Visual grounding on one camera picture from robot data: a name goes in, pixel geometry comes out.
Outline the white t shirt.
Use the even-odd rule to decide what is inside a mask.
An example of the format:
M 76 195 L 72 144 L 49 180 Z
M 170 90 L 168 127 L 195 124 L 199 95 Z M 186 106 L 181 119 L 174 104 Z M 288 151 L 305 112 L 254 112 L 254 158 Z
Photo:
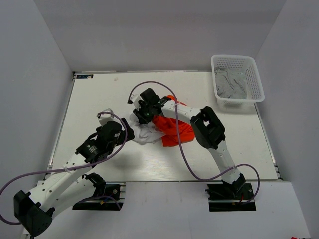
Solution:
M 140 145 L 153 144 L 164 136 L 164 133 L 160 132 L 153 123 L 140 124 L 134 113 L 129 114 L 127 121 L 130 128 L 134 131 L 135 138 L 133 141 Z

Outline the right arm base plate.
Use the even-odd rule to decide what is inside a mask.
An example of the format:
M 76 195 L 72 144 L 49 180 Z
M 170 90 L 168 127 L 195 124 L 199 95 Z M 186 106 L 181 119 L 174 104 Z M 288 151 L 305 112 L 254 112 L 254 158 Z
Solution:
M 207 184 L 205 192 L 208 195 L 210 212 L 248 212 L 256 211 L 254 199 L 249 201 L 254 193 L 251 183 L 245 183 L 239 193 L 234 196 L 223 184 Z

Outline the orange t shirt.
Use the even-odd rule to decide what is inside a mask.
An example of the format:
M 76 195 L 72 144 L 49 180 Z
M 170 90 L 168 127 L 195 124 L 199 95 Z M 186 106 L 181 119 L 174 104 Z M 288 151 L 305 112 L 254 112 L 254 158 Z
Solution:
M 165 116 L 154 116 L 152 123 L 160 132 L 164 133 L 164 136 L 161 138 L 163 147 L 175 147 L 179 145 L 176 119 Z M 178 121 L 178 129 L 181 143 L 192 142 L 195 139 L 195 134 L 190 125 Z

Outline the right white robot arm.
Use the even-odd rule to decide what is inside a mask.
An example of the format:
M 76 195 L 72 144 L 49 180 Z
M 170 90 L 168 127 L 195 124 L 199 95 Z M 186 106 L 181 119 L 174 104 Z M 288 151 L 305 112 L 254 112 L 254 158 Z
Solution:
M 151 122 L 155 116 L 164 116 L 191 126 L 197 142 L 209 151 L 222 174 L 226 195 L 235 199 L 243 193 L 245 177 L 235 166 L 227 148 L 225 127 L 211 107 L 193 108 L 168 96 L 160 98 L 151 88 L 129 98 L 128 103 L 134 105 L 133 113 L 140 124 Z

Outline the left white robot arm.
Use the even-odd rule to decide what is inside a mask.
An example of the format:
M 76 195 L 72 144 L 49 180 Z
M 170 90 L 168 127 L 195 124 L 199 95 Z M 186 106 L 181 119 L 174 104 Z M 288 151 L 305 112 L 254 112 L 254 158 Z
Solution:
M 105 180 L 91 170 L 111 158 L 115 147 L 134 139 L 125 118 L 110 120 L 98 127 L 72 157 L 43 183 L 13 198 L 14 216 L 33 237 L 42 234 L 54 217 L 85 198 L 99 199 L 105 194 Z

